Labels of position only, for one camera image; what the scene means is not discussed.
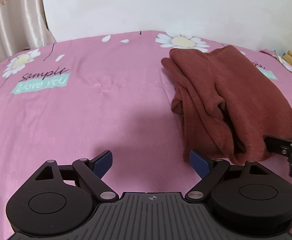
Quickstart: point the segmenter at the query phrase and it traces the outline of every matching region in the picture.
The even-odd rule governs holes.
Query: yellow flower center
[[[171,40],[171,43],[177,46],[188,47],[188,48],[196,45],[193,41],[185,37],[175,37]]]
[[[29,55],[28,54],[24,54],[24,55],[20,56],[18,58],[18,60],[15,61],[15,63],[12,66],[12,68],[17,68],[20,65],[25,64],[28,60],[29,60]]]

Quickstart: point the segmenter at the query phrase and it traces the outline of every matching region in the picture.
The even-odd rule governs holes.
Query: curtain
[[[0,62],[19,51],[54,42],[42,0],[0,0]]]

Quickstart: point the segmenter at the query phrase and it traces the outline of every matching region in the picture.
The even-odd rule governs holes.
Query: ribbed surface
[[[248,240],[217,224],[201,204],[186,203],[179,193],[126,193],[99,206],[84,226],[55,240]],[[21,234],[11,240],[30,240]],[[264,240],[292,240],[284,234]]]

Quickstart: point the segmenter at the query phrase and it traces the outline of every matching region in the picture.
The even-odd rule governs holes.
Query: silver screw
[[[193,199],[199,199],[202,198],[204,194],[200,191],[191,191],[188,193],[188,197],[193,198]]]
[[[101,198],[103,199],[112,199],[114,197],[116,197],[116,194],[111,191],[105,191],[101,194]]]

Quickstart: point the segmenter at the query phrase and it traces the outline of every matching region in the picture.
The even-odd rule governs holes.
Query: white wall
[[[57,41],[175,31],[250,49],[292,50],[292,0],[43,0]]]

